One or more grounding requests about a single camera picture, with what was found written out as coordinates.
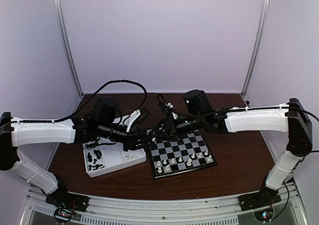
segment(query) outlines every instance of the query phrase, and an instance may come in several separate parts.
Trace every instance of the black and white checkered board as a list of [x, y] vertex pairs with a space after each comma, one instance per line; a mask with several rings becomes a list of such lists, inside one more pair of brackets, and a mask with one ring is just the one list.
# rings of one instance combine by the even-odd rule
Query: black and white checkered board
[[[176, 142], [156, 141], [150, 147], [150, 155], [155, 179], [203, 169], [217, 164], [198, 130]], [[207, 160], [210, 155], [212, 156], [211, 161]], [[192, 159], [190, 166], [187, 165], [189, 158]]]

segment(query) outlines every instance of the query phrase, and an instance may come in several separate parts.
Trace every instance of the white chess piece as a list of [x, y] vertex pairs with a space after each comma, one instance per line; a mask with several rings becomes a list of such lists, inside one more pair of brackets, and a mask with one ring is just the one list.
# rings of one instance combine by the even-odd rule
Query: white chess piece
[[186, 163], [187, 166], [191, 166], [191, 159], [188, 159], [188, 162]]

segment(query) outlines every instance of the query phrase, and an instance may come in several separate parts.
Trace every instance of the dark wood surface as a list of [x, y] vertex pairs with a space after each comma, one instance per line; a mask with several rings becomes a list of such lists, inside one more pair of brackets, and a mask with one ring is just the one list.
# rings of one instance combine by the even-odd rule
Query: dark wood surface
[[[120, 103], [123, 114], [128, 114], [140, 104], [142, 94], [98, 95], [83, 109], [92, 109], [97, 98], [111, 97]], [[187, 112], [182, 94], [165, 94], [167, 101], [180, 112]], [[214, 108], [243, 107], [237, 94], [208, 95]], [[144, 128], [155, 126], [163, 117], [157, 107], [156, 94], [149, 94], [145, 107], [151, 116]], [[50, 171], [59, 174], [71, 192], [120, 199], [174, 200], [211, 198], [252, 192], [259, 189], [274, 162], [258, 131], [230, 133], [227, 135], [203, 134], [218, 165], [164, 179], [153, 179], [149, 159], [127, 169], [90, 178], [85, 173], [82, 145], [61, 144], [55, 154]]]

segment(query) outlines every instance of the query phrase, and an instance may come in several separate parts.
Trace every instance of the light purple wall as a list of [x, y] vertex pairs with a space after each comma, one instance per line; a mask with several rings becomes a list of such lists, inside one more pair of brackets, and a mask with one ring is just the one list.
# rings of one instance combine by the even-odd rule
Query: light purple wall
[[[69, 114], [78, 100], [63, 50], [53, 0], [0, 0], [0, 113], [22, 118]], [[45, 167], [54, 144], [21, 149]], [[28, 190], [0, 171], [0, 224], [17, 224]]]
[[[262, 0], [62, 0], [84, 92], [130, 79], [150, 92], [239, 92]], [[104, 92], [136, 92], [110, 86]]]
[[[297, 97], [319, 115], [319, 0], [271, 0], [257, 66], [248, 90], [254, 106], [275, 105]], [[313, 120], [314, 149], [319, 149], [319, 124]], [[280, 155], [288, 136], [267, 133]], [[318, 224], [319, 155], [301, 163], [295, 179], [312, 225]]]

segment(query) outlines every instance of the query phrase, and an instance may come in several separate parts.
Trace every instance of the aluminum frame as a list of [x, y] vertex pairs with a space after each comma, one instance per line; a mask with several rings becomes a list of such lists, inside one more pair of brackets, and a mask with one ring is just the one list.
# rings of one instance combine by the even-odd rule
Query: aluminum frame
[[[289, 206], [296, 224], [309, 225], [299, 191], [294, 182], [288, 183]], [[279, 189], [282, 201], [286, 203], [287, 191], [284, 186]], [[238, 216], [251, 214], [253, 211], [242, 212], [238, 196], [172, 201], [123, 200], [89, 196], [90, 201], [85, 213], [77, 212], [72, 221], [78, 224], [124, 224], [124, 225], [210, 225], [220, 224], [219, 221], [231, 221], [226, 224], [238, 224]], [[34, 211], [51, 216], [55, 207], [45, 203], [45, 196], [34, 186], [30, 187], [24, 203], [20, 225], [31, 225]]]
[[73, 79], [75, 87], [76, 87], [76, 91], [78, 93], [78, 96], [81, 97], [81, 96], [83, 96], [83, 91], [81, 88], [81, 84], [80, 84], [79, 77], [78, 77], [76, 69], [75, 69], [75, 65], [74, 65], [74, 61], [73, 61], [73, 57], [72, 57], [72, 53], [71, 53], [71, 47], [70, 47], [70, 43], [69, 43], [69, 39], [68, 39], [68, 35], [67, 35], [67, 30], [66, 30], [66, 26], [65, 26], [65, 21], [64, 21], [62, 2], [61, 2], [61, 0], [54, 0], [54, 3], [55, 3], [55, 7], [56, 7], [56, 12], [57, 12], [58, 18], [59, 18], [60, 29], [61, 29], [66, 59], [68, 61], [68, 65], [70, 67], [70, 71], [71, 71], [72, 79]]
[[269, 12], [269, 5], [270, 5], [270, 0], [263, 0], [262, 5], [261, 5], [261, 11], [260, 11], [260, 18], [259, 18], [259, 24], [258, 24], [258, 29], [257, 29], [257, 35], [256, 35], [256, 40], [253, 48], [253, 53], [250, 59], [250, 64], [248, 67], [248, 72], [247, 76], [245, 79], [245, 83], [241, 92], [242, 97], [244, 98], [245, 101], [248, 100], [247, 98], [247, 91], [249, 84], [251, 82], [253, 72], [257, 63], [258, 59], [258, 54], [260, 51], [261, 47], [261, 41], [262, 37], [265, 31], [265, 26], [268, 18], [268, 12]]

